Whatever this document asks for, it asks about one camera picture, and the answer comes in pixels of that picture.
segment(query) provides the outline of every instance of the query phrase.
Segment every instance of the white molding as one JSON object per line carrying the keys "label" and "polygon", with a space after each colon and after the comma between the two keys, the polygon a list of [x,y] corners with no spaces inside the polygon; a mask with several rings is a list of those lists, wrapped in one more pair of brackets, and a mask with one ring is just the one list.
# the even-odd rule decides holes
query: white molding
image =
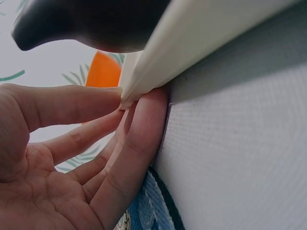
{"label": "white molding", "polygon": [[297,0],[172,0],[145,50],[127,54],[122,109]]}

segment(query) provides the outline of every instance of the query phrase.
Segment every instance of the fingernail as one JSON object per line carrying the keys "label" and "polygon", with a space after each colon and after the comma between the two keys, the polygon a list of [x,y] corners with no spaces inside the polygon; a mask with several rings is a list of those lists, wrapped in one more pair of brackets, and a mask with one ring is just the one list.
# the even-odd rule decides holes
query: fingernail
{"label": "fingernail", "polygon": [[111,90],[111,91],[116,91],[119,92],[120,94],[123,93],[123,88],[122,87],[109,87],[109,88],[104,88],[105,90]]}

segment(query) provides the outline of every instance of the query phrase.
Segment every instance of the colorful print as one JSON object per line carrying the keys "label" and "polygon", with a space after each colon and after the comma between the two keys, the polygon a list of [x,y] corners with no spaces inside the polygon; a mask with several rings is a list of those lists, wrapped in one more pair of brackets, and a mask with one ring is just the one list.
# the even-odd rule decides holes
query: colorful print
{"label": "colorful print", "polygon": [[130,223],[131,223],[130,214],[128,211],[126,211],[122,216],[122,218],[119,220],[114,230],[130,230]]}

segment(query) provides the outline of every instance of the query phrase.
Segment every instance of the orange object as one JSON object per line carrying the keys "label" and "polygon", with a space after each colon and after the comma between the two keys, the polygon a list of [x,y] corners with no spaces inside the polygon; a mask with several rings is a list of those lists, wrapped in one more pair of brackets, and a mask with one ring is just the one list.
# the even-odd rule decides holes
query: orange object
{"label": "orange object", "polygon": [[87,75],[86,86],[117,87],[121,73],[120,65],[109,55],[98,51]]}

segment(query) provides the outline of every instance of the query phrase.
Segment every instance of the textured wall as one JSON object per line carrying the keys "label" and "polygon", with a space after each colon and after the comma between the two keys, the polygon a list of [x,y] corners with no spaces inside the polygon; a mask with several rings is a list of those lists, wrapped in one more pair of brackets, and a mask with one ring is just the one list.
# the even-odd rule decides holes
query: textured wall
{"label": "textured wall", "polygon": [[170,88],[155,167],[186,228],[307,229],[307,2]]}

